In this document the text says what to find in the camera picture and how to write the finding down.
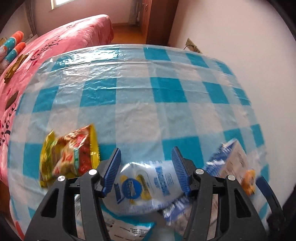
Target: wall socket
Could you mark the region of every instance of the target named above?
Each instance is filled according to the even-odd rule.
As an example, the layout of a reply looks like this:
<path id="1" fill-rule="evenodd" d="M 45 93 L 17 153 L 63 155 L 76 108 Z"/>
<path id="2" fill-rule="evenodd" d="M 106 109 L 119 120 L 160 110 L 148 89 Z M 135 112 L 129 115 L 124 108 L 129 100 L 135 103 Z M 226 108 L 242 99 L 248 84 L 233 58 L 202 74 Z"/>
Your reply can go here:
<path id="1" fill-rule="evenodd" d="M 187 39 L 185 46 L 187 46 L 187 48 L 193 52 L 202 53 L 189 38 Z"/>

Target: baseboard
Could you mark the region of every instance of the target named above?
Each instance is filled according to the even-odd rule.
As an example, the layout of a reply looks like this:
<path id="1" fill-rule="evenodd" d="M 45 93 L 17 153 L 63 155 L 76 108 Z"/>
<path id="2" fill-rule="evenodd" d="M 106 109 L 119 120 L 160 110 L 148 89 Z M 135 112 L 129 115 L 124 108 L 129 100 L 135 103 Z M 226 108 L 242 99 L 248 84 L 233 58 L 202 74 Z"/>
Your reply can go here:
<path id="1" fill-rule="evenodd" d="M 116 26 L 128 26 L 129 23 L 113 23 L 112 27 L 116 27 Z"/>

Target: silver screw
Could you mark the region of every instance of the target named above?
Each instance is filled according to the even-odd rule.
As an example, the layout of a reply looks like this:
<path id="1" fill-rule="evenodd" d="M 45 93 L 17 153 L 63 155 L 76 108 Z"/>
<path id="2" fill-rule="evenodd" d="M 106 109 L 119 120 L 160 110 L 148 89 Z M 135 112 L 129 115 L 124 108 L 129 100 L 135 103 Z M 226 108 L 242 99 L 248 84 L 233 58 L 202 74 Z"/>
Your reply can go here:
<path id="1" fill-rule="evenodd" d="M 57 180 L 58 180 L 59 182 L 62 182 L 62 181 L 65 180 L 65 179 L 66 179 L 65 176 L 59 176 L 59 177 L 57 178 Z"/>
<path id="2" fill-rule="evenodd" d="M 234 175 L 229 175 L 228 176 L 228 179 L 231 180 L 231 181 L 234 181 L 235 180 L 235 176 Z"/>
<path id="3" fill-rule="evenodd" d="M 195 170 L 195 173 L 198 175 L 202 175 L 202 174 L 204 174 L 204 170 L 199 168 L 199 169 Z"/>
<path id="4" fill-rule="evenodd" d="M 96 169 L 89 170 L 90 175 L 95 175 L 98 171 Z"/>

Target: wall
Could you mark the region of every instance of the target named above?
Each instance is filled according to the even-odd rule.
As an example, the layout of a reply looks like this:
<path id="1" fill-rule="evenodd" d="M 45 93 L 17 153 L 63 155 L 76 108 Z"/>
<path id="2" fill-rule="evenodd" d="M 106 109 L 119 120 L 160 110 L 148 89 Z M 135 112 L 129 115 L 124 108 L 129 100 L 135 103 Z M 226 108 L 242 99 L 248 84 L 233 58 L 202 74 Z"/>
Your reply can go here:
<path id="1" fill-rule="evenodd" d="M 230 66 L 252 102 L 266 141 L 270 185 L 281 204 L 296 182 L 296 42 L 266 1 L 180 0 L 169 45 L 190 38 Z"/>
<path id="2" fill-rule="evenodd" d="M 9 38 L 18 30 L 24 33 L 23 40 L 26 40 L 29 35 L 32 34 L 24 4 L 22 4 L 10 17 L 4 29 L 0 33 L 0 39 L 4 37 Z"/>
<path id="3" fill-rule="evenodd" d="M 35 25 L 38 36 L 72 21 L 107 14 L 112 23 L 127 23 L 132 0 L 74 0 L 51 9 L 51 0 L 35 0 Z"/>

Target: pink blanket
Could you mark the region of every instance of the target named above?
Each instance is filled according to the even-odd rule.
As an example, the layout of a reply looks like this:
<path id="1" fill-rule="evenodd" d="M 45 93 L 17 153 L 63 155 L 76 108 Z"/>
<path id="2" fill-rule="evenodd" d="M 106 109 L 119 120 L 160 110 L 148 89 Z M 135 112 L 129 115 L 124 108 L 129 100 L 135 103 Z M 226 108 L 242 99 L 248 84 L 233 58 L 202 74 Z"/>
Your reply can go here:
<path id="1" fill-rule="evenodd" d="M 20 54 L 29 54 L 8 84 L 4 72 L 0 77 L 0 180 L 7 182 L 7 150 L 13 118 L 20 97 L 31 77 L 49 57 L 75 49 L 110 44 L 113 39 L 111 20 L 97 15 L 56 28 L 30 43 Z M 19 91 L 15 102 L 5 110 L 7 100 Z"/>

